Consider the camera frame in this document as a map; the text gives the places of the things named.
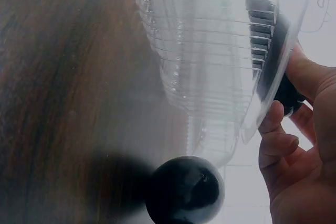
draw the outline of clear plastic bottle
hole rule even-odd
[[[168,100],[190,115],[189,154],[219,167],[239,138],[248,142],[254,135],[284,74],[307,1],[137,0],[161,59]],[[269,59],[280,17],[286,40]],[[192,124],[203,130],[199,138]]]

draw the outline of finger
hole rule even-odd
[[[259,168],[269,191],[289,165],[284,158],[294,153],[299,145],[298,138],[282,133],[283,129],[266,134],[260,144]]]
[[[314,101],[320,85],[328,79],[331,69],[309,60],[296,45],[288,62],[286,74],[297,90]]]
[[[283,132],[270,132],[265,135],[259,150],[259,167],[265,168],[292,154],[299,145],[296,136]]]
[[[295,112],[290,119],[300,130],[300,132],[313,144],[316,144],[316,135],[314,129],[313,111],[305,104]]]
[[[264,136],[265,134],[274,131],[281,126],[280,123],[284,118],[283,107],[284,106],[279,101],[273,102],[267,115],[265,116],[263,122],[259,127],[259,132],[261,133],[261,136]]]

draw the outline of wood grain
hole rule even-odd
[[[135,0],[0,0],[0,223],[152,223],[185,154]]]

